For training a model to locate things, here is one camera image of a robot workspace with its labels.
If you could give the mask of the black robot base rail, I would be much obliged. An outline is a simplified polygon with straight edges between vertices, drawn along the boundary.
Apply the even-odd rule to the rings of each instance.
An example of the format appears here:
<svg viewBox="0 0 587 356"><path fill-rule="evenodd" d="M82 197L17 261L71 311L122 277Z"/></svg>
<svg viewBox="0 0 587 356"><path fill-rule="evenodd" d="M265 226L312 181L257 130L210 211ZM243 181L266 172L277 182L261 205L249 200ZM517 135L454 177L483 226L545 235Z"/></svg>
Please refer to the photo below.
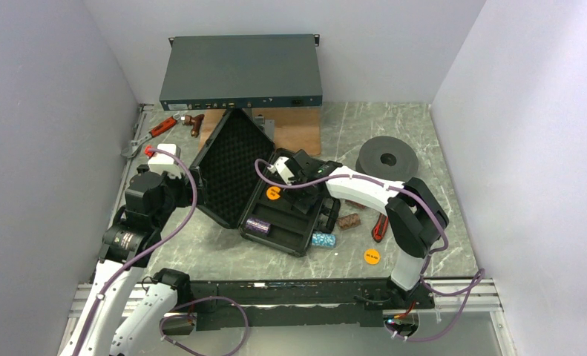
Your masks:
<svg viewBox="0 0 587 356"><path fill-rule="evenodd" d="M261 326L355 324L381 327L386 317L431 310L422 286L399 291L386 277L306 280L193 280L180 288L172 311L182 315L164 329L179 334L192 322L198 331Z"/></svg>

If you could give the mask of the black foam-lined poker case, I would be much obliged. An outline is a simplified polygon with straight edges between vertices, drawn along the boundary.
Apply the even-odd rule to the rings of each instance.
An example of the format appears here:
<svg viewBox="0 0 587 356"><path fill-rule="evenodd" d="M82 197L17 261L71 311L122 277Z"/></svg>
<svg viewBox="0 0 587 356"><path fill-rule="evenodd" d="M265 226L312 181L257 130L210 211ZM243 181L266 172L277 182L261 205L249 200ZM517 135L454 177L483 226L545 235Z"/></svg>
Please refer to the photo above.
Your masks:
<svg viewBox="0 0 587 356"><path fill-rule="evenodd" d="M197 183L197 207L222 227L238 230L247 240L296 257L304 256L314 232L333 232L340 202L327 196L317 201L307 214L302 214L285 200L283 189L279 200L269 200L266 189L272 185L279 187L283 181L264 165L259 168L266 178L261 179L254 165L257 159L272 164L280 156L290 158L295 153L278 148L268 158L251 158L213 153L202 147L190 166ZM246 229L245 221L249 217L271 223L270 232L264 235Z"/></svg>

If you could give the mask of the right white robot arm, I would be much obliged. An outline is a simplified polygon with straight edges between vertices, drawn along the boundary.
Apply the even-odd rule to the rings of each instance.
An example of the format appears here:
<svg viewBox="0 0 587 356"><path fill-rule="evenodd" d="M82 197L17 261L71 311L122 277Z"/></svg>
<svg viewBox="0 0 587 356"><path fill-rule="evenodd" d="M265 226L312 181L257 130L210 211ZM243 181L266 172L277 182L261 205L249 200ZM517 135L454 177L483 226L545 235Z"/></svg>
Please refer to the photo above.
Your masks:
<svg viewBox="0 0 587 356"><path fill-rule="evenodd" d="M303 151L278 159L269 170L290 186L291 192L326 193L386 216L398 246L388 300L397 308L415 300L429 256L448 246L448 216L426 183L418 178L407 182L380 179L334 161L311 163Z"/></svg>

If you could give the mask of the purple poker chip stack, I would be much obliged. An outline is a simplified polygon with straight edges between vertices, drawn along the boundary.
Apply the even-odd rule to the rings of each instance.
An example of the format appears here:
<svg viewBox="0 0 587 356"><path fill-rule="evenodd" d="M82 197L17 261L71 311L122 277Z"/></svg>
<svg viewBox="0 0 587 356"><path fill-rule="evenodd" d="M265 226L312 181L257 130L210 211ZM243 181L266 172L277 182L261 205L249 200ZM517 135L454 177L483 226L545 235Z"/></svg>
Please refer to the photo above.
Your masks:
<svg viewBox="0 0 587 356"><path fill-rule="evenodd" d="M255 233L267 235L270 232L272 224L255 217L249 217L245 221L245 228Z"/></svg>

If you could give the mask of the orange big blind button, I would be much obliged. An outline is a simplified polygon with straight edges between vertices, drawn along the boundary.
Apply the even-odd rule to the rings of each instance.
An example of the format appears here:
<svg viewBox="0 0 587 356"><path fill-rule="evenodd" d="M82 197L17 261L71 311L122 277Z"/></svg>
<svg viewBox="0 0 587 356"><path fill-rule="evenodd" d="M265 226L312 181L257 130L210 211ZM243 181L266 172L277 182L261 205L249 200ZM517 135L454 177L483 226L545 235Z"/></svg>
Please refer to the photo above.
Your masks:
<svg viewBox="0 0 587 356"><path fill-rule="evenodd" d="M269 200L279 200L281 198L281 188L278 186L269 186L265 192Z"/></svg>

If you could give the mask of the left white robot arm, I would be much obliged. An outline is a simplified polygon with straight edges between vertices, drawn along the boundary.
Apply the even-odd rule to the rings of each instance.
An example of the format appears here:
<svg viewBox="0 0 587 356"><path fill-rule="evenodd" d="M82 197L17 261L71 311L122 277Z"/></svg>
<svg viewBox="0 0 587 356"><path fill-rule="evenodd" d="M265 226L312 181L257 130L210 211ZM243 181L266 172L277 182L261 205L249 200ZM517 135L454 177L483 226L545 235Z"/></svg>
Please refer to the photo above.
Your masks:
<svg viewBox="0 0 587 356"><path fill-rule="evenodd" d="M144 169L131 178L125 203L102 237L91 292L62 355L134 355L166 312L190 305L189 276L164 268L135 310L123 315L169 217L176 208L194 205L194 187L186 173Z"/></svg>

